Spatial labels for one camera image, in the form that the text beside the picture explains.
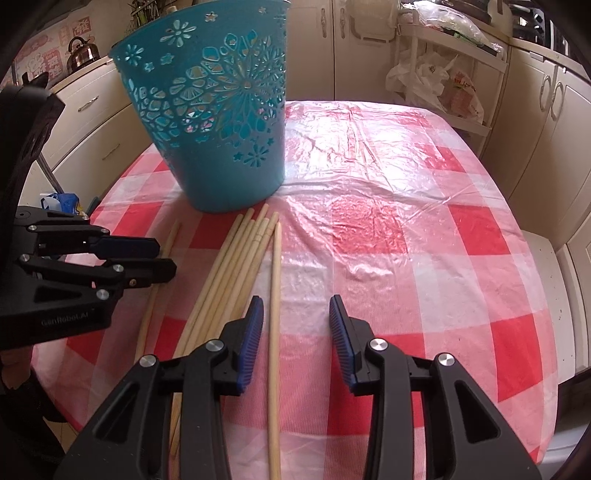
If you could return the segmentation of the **teal perforated plastic basket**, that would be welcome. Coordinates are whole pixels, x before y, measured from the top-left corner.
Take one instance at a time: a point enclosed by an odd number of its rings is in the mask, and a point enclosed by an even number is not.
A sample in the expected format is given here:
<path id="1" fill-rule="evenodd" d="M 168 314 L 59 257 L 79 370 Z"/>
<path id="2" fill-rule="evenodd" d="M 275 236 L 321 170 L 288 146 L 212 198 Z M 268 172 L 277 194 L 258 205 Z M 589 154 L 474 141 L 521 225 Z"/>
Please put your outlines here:
<path id="1" fill-rule="evenodd" d="M 249 208 L 284 179 L 287 1 L 208 1 L 110 50 L 131 103 L 197 210 Z"/>

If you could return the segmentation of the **white step stool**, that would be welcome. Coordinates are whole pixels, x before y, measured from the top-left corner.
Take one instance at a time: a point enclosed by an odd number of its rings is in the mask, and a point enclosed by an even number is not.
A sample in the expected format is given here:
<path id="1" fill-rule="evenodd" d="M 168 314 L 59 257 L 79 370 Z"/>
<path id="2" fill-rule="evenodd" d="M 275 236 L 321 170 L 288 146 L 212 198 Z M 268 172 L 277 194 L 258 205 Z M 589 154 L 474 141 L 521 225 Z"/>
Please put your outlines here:
<path id="1" fill-rule="evenodd" d="M 546 295 L 556 344 L 558 382 L 571 380 L 589 367 L 589 345 L 583 295 L 567 245 L 555 250 L 540 235 L 523 231 Z"/>

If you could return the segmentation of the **white plastic bag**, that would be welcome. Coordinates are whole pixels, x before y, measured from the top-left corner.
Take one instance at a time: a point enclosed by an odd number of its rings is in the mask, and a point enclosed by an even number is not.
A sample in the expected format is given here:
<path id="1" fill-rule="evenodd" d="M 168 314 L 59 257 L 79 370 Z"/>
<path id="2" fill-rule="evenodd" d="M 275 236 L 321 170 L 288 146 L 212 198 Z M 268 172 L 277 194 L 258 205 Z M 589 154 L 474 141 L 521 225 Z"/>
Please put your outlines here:
<path id="1" fill-rule="evenodd" d="M 448 58 L 428 52 L 417 58 L 416 68 L 411 71 L 410 51 L 404 54 L 386 76 L 388 92 L 405 100 L 411 93 L 413 105 L 484 123 L 484 107 L 472 78 L 457 65 L 458 56 Z"/>

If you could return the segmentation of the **white rolling cart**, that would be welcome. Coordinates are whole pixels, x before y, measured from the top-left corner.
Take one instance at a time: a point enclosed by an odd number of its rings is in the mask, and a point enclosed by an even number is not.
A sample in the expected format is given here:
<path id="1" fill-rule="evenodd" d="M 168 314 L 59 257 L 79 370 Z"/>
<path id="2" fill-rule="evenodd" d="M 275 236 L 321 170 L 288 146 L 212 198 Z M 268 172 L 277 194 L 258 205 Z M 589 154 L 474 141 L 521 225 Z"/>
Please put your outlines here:
<path id="1" fill-rule="evenodd" d="M 440 115 L 480 155 L 492 134 L 509 73 L 508 50 L 498 46 L 424 26 L 416 12 L 407 10 L 394 36 L 387 89 L 397 103 Z"/>

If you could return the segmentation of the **steel kettle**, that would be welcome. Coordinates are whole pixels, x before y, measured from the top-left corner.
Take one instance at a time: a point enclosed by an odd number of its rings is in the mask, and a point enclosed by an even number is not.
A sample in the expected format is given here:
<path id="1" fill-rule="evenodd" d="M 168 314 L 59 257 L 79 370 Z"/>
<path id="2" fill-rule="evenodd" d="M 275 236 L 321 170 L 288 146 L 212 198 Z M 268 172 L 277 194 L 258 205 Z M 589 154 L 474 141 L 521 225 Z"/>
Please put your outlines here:
<path id="1" fill-rule="evenodd" d="M 79 36 L 75 36 L 70 40 L 68 53 L 69 57 L 66 66 L 69 74 L 73 74 L 84 66 L 100 59 L 98 47 Z"/>

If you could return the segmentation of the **wooden chopstick apart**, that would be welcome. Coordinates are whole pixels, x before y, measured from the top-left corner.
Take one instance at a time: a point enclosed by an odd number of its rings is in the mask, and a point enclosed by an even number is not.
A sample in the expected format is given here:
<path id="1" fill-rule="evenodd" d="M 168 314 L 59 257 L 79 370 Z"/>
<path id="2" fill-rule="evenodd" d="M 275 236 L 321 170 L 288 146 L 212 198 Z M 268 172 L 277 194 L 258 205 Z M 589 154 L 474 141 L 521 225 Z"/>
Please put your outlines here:
<path id="1" fill-rule="evenodd" d="M 168 258 L 170 256 L 170 253 L 171 253 L 172 247 L 174 245 L 174 242 L 176 240 L 176 237 L 178 235 L 179 229 L 180 229 L 180 221 L 175 220 L 170 231 L 169 231 L 169 234 L 166 238 L 166 241 L 164 243 L 164 247 L 161 251 L 161 254 L 160 254 L 161 258 Z M 154 285 L 150 289 L 150 293 L 149 293 L 148 300 L 146 303 L 146 308 L 145 308 L 144 314 L 142 316 L 140 328 L 139 328 L 139 332 L 138 332 L 135 354 L 134 354 L 134 361 L 135 362 L 137 362 L 144 354 L 147 334 L 148 334 L 149 325 L 150 325 L 151 317 L 153 314 L 155 302 L 156 302 L 156 299 L 158 296 L 158 291 L 159 291 L 158 285 Z"/>

